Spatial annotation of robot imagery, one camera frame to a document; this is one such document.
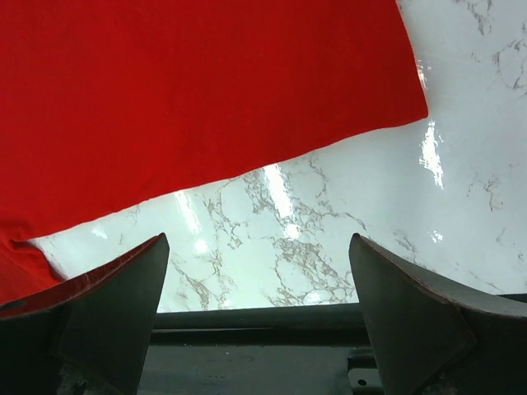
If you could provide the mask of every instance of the white marble surface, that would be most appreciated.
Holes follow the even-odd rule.
[[[347,259],[357,231],[474,288],[526,292],[527,2],[400,6],[429,119],[152,199],[36,245],[73,277],[166,232],[160,311],[357,301]]]

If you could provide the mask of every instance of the table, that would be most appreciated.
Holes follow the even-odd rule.
[[[527,2],[399,4],[428,119],[32,242],[74,277],[166,232],[161,312],[357,302],[354,232],[479,290],[526,292]]]

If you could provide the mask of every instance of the marble tabletop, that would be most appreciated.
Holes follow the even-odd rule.
[[[160,311],[357,302],[354,232],[479,290],[526,292],[527,2],[399,4],[428,119],[33,243],[74,277],[165,232]]]

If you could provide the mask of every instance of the red cloth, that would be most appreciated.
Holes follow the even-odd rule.
[[[427,116],[395,0],[0,2],[0,303],[26,240]]]

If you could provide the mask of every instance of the red fabric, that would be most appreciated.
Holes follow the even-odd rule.
[[[2,0],[0,303],[24,242],[427,116],[395,0]]]

